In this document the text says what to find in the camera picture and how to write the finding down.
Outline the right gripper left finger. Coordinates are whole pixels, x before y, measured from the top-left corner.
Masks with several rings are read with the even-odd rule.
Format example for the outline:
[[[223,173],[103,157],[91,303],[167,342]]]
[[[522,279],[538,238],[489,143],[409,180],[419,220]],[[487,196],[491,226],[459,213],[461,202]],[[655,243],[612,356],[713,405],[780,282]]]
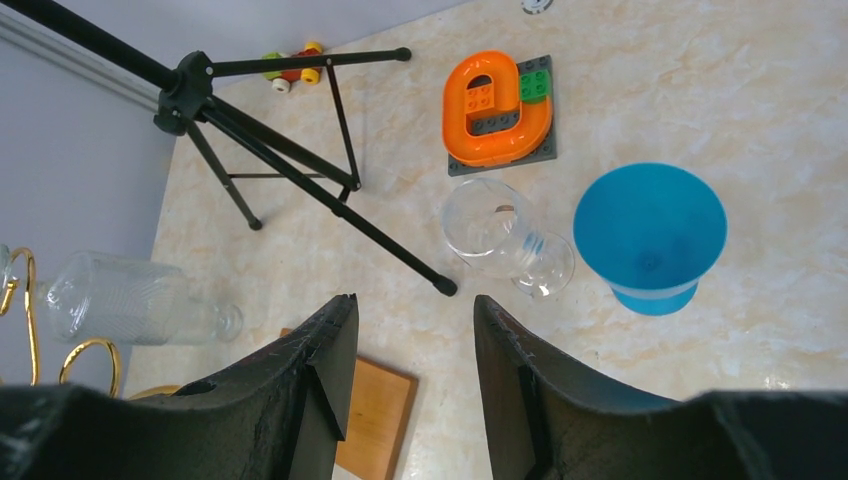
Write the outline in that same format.
[[[355,295],[170,395],[74,384],[1,391],[5,479],[328,479],[347,432]]]

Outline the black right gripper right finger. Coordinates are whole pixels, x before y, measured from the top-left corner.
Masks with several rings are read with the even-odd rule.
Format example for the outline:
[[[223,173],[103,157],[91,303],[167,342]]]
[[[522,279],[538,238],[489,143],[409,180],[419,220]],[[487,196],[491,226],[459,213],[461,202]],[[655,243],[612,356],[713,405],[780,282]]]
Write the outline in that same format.
[[[676,401],[615,380],[526,329],[487,295],[473,309],[497,479],[843,479],[843,391],[709,391]]]

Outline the clear wine glass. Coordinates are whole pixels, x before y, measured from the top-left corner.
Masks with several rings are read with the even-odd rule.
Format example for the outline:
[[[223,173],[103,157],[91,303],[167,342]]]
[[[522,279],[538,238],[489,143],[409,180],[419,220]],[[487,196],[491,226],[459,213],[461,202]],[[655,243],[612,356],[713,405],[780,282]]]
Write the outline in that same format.
[[[231,342],[244,316],[234,304],[192,294],[179,267],[95,251],[69,255],[35,283],[37,317],[66,343],[104,337],[118,344]]]
[[[448,247],[469,267],[508,279],[522,293],[550,297],[572,280],[575,255],[535,205],[506,183],[475,178],[456,187],[440,217]]]

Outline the blue plastic wine glass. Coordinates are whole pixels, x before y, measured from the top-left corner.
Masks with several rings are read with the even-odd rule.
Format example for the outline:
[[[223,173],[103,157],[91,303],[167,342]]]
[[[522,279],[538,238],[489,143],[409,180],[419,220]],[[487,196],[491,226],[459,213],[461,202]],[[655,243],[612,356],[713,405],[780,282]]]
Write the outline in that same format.
[[[629,310],[683,309],[719,259],[728,219],[715,191],[663,163],[635,163],[595,180],[573,220],[578,253]]]

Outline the black music stand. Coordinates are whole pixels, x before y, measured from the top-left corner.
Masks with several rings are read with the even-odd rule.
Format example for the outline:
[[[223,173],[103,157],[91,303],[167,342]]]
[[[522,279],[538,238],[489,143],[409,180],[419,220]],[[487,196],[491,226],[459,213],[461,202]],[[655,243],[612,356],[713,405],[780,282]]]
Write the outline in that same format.
[[[141,51],[101,29],[55,1],[8,1],[6,7],[83,47],[85,50],[132,73],[160,90],[154,116],[157,127],[174,136],[188,135],[207,165],[230,195],[248,226],[258,231],[262,222],[253,214],[235,187],[234,175],[227,172],[199,130],[207,122],[272,168],[272,177],[285,178],[326,206],[337,217],[376,242],[387,252],[428,280],[441,294],[451,297],[457,284],[417,258],[390,236],[352,210],[349,195],[361,189],[355,154],[346,122],[339,85],[338,66],[406,62],[412,52],[407,47],[394,50],[308,55],[285,58],[213,62],[202,51],[186,55],[169,69]],[[216,78],[254,75],[273,71],[321,67],[329,76],[349,170],[343,170],[301,146],[259,120],[232,106],[213,93]]]

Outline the orange tape dispenser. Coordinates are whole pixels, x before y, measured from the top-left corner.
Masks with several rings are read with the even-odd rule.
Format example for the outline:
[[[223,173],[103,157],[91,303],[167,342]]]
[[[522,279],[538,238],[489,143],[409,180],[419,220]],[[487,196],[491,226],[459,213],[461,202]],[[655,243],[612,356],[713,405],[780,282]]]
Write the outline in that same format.
[[[481,51],[450,73],[442,94],[442,141],[451,177],[553,160],[553,61],[549,54],[515,63]]]

